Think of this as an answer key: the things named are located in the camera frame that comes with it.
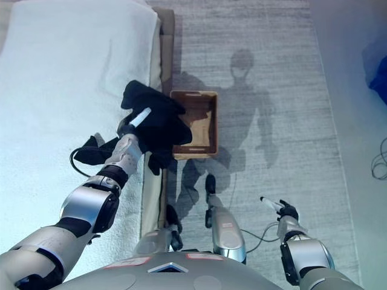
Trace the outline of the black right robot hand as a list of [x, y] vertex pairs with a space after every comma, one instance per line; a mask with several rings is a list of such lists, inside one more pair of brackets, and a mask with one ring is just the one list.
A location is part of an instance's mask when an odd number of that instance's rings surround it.
[[275, 202], [270, 200], [267, 197], [261, 196], [259, 200], [268, 208], [271, 208], [276, 212], [278, 215], [277, 221], [280, 221], [284, 216], [290, 216], [297, 221], [299, 220], [299, 214], [296, 210], [296, 208], [292, 205], [290, 205], [288, 202], [286, 202], [283, 199], [280, 199], [279, 202]]

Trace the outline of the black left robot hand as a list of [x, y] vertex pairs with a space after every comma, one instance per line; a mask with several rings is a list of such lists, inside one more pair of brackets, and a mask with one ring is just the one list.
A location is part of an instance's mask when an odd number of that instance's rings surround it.
[[121, 138], [126, 134], [131, 134], [147, 119], [151, 112], [151, 108], [145, 108], [141, 112], [132, 111], [128, 116], [120, 121], [117, 128], [117, 136]]

